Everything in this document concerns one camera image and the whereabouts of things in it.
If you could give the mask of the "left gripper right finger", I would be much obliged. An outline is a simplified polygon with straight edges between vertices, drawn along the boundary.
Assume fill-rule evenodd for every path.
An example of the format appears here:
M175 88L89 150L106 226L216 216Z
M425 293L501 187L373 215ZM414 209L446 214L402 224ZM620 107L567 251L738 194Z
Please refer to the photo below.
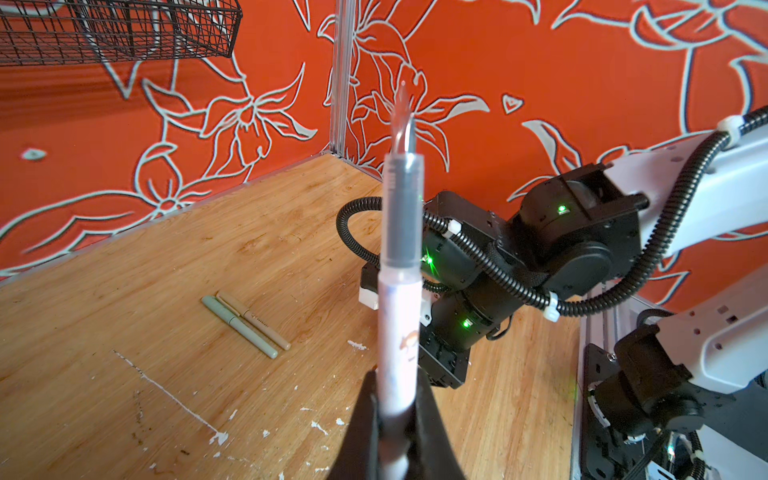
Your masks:
M426 373L417 370L413 419L413 478L465 479Z

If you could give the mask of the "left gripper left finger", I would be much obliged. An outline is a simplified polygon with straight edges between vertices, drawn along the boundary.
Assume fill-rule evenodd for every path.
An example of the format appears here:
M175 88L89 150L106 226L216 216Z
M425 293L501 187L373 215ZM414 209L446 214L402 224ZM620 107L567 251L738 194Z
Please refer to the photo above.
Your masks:
M343 442L327 479L378 478L379 417L376 372L366 373Z

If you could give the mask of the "light green pen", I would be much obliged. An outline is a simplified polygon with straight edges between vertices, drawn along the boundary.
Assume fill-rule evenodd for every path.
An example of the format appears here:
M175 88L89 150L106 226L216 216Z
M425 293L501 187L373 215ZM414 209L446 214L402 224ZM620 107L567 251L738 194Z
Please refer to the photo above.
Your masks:
M267 357L270 359L275 359L278 357L278 351L272 345L270 345L262 336L253 331L250 327L246 326L238 315L236 315L233 311L221 303L216 297L204 296L201 298L201 302L209 311L216 315L225 324L234 329L239 335L241 335Z

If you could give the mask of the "tan pen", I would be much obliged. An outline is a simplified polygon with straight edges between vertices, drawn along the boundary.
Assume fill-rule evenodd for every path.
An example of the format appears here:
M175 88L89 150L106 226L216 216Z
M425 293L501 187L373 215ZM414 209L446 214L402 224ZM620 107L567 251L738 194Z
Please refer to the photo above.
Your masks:
M291 343L289 341L283 338L276 330L261 321L252 312L249 306L245 305L233 295L223 290L219 290L215 297L225 306L235 312L239 317L246 320L251 326L255 327L258 332L264 334L269 340L279 346L282 350L288 351L291 348Z

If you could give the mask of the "pink pen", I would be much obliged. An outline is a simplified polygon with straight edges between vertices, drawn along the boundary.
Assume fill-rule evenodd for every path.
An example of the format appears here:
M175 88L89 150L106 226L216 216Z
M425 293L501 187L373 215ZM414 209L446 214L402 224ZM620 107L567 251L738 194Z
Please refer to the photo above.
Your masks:
M409 87L400 81L384 161L378 273L378 474L403 479L411 441L406 430L416 398L423 277L424 157L417 152Z

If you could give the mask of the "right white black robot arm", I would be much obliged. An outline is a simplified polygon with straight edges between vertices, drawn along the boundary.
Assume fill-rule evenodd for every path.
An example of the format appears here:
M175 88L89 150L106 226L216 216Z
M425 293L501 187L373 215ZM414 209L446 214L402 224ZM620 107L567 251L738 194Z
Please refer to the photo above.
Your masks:
M509 220L445 191L425 212L423 269L437 294L419 364L456 388L471 347L531 306L550 321L608 311L670 254L767 219L767 112L618 162L544 180ZM767 370L767 270L698 306L662 311L619 340L607 368L585 366L582 467L593 479L644 477L685 436L687 479L706 475L699 429Z

